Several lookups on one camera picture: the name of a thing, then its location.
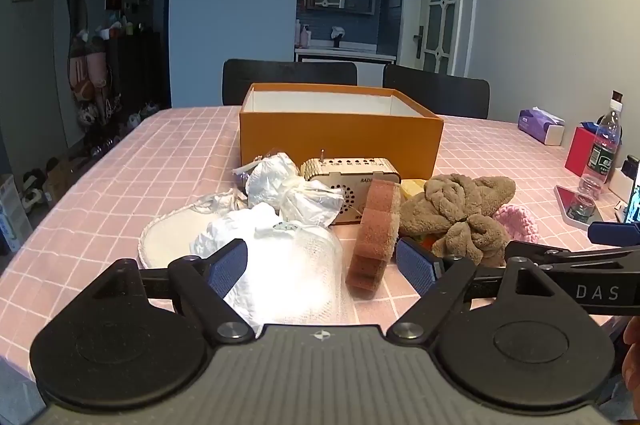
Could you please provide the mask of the orange crochet fruit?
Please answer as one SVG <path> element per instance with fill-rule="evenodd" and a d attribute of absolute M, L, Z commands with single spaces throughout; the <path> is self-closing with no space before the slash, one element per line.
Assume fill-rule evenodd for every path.
<path fill-rule="evenodd" d="M 425 237 L 423 237 L 423 239 L 420 241 L 420 245 L 427 251 L 430 251 L 437 240 L 438 240 L 437 235 L 428 234 L 428 235 L 425 235 Z"/>

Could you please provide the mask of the round cream knitted mat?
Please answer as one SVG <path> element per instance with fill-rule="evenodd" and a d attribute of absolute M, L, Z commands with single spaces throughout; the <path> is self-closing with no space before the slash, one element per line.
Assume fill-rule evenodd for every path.
<path fill-rule="evenodd" d="M 138 242 L 143 268 L 166 268 L 172 260 L 195 255 L 207 258 L 221 248 L 212 228 L 230 211 L 247 208 L 246 196 L 237 189 L 209 194 L 152 220 Z"/>

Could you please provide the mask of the pink white crochet item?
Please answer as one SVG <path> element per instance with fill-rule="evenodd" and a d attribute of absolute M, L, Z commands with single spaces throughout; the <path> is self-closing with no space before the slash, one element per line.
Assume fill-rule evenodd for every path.
<path fill-rule="evenodd" d="M 494 219 L 504 226 L 513 241 L 537 244 L 540 239 L 537 221 L 533 213 L 522 205 L 504 204 Z"/>

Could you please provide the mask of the white cloth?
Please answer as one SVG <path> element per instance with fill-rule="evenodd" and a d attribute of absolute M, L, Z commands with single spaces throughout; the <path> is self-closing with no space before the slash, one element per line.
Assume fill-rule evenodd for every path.
<path fill-rule="evenodd" d="M 343 249 L 329 229 L 285 221 L 260 203 L 215 215 L 191 253 L 207 258 L 234 239 L 247 245 L 247 266 L 224 301 L 255 331 L 270 323 L 343 320 Z"/>

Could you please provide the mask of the brown flower-shaped sponge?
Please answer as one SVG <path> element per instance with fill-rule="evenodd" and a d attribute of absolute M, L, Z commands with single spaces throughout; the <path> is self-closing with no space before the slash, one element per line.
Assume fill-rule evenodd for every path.
<path fill-rule="evenodd" d="M 392 259 L 399 232 L 400 185 L 382 179 L 371 182 L 356 237 L 346 284 L 363 296 L 380 286 Z"/>

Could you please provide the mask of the clear plastic bottle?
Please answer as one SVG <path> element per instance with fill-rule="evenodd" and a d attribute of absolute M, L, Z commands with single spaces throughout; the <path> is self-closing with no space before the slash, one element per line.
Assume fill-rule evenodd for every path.
<path fill-rule="evenodd" d="M 577 198 L 582 205 L 594 205 L 608 180 L 622 137 L 622 111 L 623 93 L 613 90 L 610 109 L 598 122 L 587 164 L 580 177 Z"/>

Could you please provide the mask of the red box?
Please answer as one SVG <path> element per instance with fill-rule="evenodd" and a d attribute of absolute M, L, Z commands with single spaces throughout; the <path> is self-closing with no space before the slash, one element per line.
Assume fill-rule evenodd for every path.
<path fill-rule="evenodd" d="M 565 159 L 565 168 L 580 177 L 588 163 L 596 135 L 584 125 L 575 131 Z"/>

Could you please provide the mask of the pink checkered tablecloth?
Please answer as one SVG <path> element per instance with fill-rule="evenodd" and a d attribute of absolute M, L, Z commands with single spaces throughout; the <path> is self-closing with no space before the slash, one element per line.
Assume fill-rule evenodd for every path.
<path fill-rule="evenodd" d="M 234 107 L 172 108 L 136 128 L 84 174 L 44 218 L 1 278 L 1 356 L 26 371 L 37 333 L 110 263 L 136 257 L 155 218 L 226 191 L 239 160 Z M 504 174 L 515 203 L 535 216 L 546 244 L 582 251 L 584 231 L 564 223 L 554 189 L 574 188 L 562 148 L 549 148 L 510 122 L 446 117 L 439 174 Z"/>

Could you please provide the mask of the purple tissue pack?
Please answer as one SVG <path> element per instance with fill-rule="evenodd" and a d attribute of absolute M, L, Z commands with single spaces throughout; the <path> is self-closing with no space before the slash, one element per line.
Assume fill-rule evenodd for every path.
<path fill-rule="evenodd" d="M 539 107 L 532 107 L 518 114 L 518 129 L 544 145 L 560 146 L 565 122 Z"/>

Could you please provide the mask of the clear crumpled plastic bag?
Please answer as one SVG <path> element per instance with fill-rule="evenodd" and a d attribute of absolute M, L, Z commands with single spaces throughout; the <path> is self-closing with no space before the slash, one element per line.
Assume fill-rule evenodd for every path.
<path fill-rule="evenodd" d="M 284 221 L 328 227 L 343 207 L 344 194 L 339 186 L 306 180 L 285 153 L 258 157 L 233 169 L 232 177 L 246 195 L 248 206 L 265 203 Z"/>

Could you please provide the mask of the right black chair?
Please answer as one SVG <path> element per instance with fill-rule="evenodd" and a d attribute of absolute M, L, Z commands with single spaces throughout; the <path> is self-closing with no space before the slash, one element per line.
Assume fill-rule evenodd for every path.
<path fill-rule="evenodd" d="M 386 64 L 383 87 L 402 92 L 438 115 L 488 119 L 490 87 L 484 79 Z"/>

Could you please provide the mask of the black chair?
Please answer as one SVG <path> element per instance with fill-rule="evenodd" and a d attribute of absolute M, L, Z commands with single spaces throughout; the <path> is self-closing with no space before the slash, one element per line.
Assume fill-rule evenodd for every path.
<path fill-rule="evenodd" d="M 490 87 L 484 79 L 386 64 L 383 87 L 402 92 L 438 115 L 488 119 Z"/>
<path fill-rule="evenodd" d="M 357 85 L 352 62 L 274 62 L 230 59 L 222 68 L 222 104 L 241 105 L 253 84 Z"/>

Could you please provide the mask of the white storage box on floor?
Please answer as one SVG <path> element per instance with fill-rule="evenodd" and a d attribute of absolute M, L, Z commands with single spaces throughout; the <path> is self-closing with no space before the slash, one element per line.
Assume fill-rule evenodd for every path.
<path fill-rule="evenodd" d="M 2 174 L 0 193 L 1 234 L 11 253 L 17 253 L 32 234 L 32 225 L 23 207 L 12 174 Z"/>

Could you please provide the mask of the left black chair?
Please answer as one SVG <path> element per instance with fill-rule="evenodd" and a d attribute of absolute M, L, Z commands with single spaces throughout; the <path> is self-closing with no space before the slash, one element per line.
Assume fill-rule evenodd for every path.
<path fill-rule="evenodd" d="M 222 104 L 241 105 L 253 84 L 357 85 L 352 62 L 274 62 L 230 59 L 222 68 Z"/>

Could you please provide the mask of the dark cluttered shelf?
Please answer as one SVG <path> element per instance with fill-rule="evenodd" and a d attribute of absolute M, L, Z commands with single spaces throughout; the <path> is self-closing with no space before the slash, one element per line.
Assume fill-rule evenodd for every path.
<path fill-rule="evenodd" d="M 116 140 L 170 107 L 168 63 L 149 0 L 102 0 L 90 25 L 89 0 L 66 0 L 67 80 L 87 143 Z"/>

